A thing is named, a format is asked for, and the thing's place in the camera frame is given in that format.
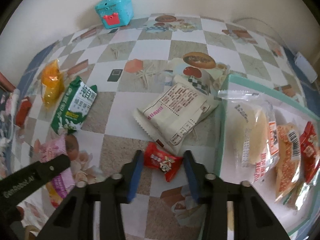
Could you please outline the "pink snack packet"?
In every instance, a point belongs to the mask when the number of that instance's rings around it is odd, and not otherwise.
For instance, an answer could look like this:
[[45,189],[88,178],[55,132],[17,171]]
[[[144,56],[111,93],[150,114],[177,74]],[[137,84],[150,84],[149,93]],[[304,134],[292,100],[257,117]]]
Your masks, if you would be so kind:
[[50,203],[57,208],[75,186],[71,161],[67,155],[65,135],[40,145],[40,162],[49,164],[52,178],[46,184]]

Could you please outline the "small red candy packet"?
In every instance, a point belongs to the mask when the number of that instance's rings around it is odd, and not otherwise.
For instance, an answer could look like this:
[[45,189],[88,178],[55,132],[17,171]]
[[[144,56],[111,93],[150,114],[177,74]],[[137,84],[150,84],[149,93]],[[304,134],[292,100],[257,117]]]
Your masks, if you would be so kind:
[[160,150],[154,142],[148,143],[144,151],[144,166],[160,170],[168,183],[173,180],[182,163],[183,157]]

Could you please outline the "green biscuit packet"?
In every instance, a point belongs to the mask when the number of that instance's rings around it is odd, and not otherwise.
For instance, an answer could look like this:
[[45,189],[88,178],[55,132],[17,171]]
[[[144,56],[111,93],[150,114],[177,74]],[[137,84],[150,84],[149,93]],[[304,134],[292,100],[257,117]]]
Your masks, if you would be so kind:
[[51,122],[52,130],[58,134],[79,131],[86,120],[98,94],[96,85],[89,87],[77,76],[66,89]]

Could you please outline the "green silver small packet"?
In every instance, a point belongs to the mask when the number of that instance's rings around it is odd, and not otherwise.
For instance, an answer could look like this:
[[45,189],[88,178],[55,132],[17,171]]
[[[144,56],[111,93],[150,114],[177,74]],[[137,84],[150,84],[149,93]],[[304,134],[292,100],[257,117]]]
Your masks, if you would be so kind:
[[295,188],[289,193],[285,205],[293,210],[299,211],[310,191],[310,185],[304,181],[299,181]]

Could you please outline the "orange barcode snack packet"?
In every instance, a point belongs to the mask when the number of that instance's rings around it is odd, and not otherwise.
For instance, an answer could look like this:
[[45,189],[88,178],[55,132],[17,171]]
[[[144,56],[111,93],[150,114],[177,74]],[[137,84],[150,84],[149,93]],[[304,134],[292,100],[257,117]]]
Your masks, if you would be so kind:
[[279,161],[276,165],[276,198],[280,201],[300,178],[301,150],[298,128],[293,123],[277,126]]

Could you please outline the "clear wafer packet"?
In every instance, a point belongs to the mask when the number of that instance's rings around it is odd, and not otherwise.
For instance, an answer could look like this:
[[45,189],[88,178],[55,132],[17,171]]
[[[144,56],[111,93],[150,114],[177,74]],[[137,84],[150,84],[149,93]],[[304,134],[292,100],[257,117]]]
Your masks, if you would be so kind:
[[220,90],[227,102],[227,139],[235,156],[241,180],[262,181],[279,161],[279,144],[273,106],[263,93]]

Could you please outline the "red small box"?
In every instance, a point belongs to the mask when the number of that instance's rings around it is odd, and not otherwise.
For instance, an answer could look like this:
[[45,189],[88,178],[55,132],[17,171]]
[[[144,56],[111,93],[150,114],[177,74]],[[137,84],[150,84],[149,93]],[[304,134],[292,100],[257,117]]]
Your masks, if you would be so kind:
[[20,108],[16,115],[16,125],[18,127],[22,127],[24,125],[25,119],[32,107],[32,103],[30,101],[30,98],[26,96],[22,99]]

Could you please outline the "white tray with green rim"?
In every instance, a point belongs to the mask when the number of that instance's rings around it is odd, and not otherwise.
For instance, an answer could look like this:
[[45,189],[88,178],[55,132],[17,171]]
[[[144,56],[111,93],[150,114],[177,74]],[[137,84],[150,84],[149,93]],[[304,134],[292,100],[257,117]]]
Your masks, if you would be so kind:
[[[224,90],[245,90],[250,93],[261,92],[275,107],[277,122],[294,121],[298,129],[303,131],[306,123],[310,121],[319,130],[319,117],[281,92],[237,75],[227,77],[222,88]],[[227,107],[226,102],[219,106],[220,139],[215,154],[214,173],[223,181],[236,185],[248,195],[247,210],[254,218],[257,218],[258,212],[262,211],[264,217],[271,215],[272,219],[277,220],[289,236],[295,235],[297,239],[303,239],[319,217],[319,185],[311,189],[299,211],[274,201],[276,178],[271,172],[267,173],[263,183],[254,183],[252,187],[240,185],[242,179],[235,174],[234,154],[231,146],[227,144]]]

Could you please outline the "red snack packet in tray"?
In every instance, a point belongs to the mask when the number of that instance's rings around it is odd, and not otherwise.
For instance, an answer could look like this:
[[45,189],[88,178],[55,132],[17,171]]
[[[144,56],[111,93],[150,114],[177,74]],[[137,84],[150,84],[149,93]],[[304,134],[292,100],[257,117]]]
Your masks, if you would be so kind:
[[307,184],[310,184],[319,169],[318,136],[312,122],[307,122],[299,140],[303,160],[304,180]]

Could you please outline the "beige snack packet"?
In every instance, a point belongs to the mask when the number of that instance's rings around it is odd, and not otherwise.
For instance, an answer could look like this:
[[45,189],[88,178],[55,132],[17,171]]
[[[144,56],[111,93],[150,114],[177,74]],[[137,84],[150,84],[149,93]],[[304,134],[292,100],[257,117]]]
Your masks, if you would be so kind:
[[185,137],[218,105],[213,95],[203,94],[176,75],[171,88],[145,108],[135,109],[133,117],[154,142],[177,155]]

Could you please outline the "checkered tablecloth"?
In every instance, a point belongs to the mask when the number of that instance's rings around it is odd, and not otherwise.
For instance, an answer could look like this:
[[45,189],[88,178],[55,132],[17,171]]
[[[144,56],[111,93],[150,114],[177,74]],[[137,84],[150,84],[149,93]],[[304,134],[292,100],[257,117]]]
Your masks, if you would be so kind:
[[190,79],[203,92],[214,92],[227,74],[245,86],[278,91],[305,110],[315,106],[307,79],[293,55],[272,38],[244,27],[204,16],[153,14],[135,18],[119,29],[97,25],[66,36],[40,51],[29,63],[18,88],[31,109],[24,127],[16,128],[3,154],[1,174],[9,175],[36,159],[34,142],[54,137],[50,127],[56,107],[46,108],[40,79],[57,60],[61,72],[72,72],[98,96],[82,129],[76,132],[80,160],[74,174],[92,179],[110,173],[129,158],[125,146],[145,146],[149,136],[132,111],[169,88],[175,75]]

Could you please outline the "white power adapter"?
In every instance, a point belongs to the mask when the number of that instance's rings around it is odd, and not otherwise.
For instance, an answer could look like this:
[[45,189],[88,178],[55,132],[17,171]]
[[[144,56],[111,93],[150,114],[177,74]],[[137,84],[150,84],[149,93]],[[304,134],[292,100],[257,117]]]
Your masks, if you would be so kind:
[[316,71],[300,52],[295,55],[295,65],[303,72],[310,83],[314,83],[316,81],[318,77]]

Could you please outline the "turquoise toy box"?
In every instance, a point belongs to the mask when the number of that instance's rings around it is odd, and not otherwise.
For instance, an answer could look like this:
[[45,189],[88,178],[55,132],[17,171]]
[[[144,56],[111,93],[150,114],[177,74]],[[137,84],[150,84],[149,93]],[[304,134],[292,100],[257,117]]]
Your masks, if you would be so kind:
[[131,0],[101,0],[95,12],[105,29],[126,26],[134,16]]

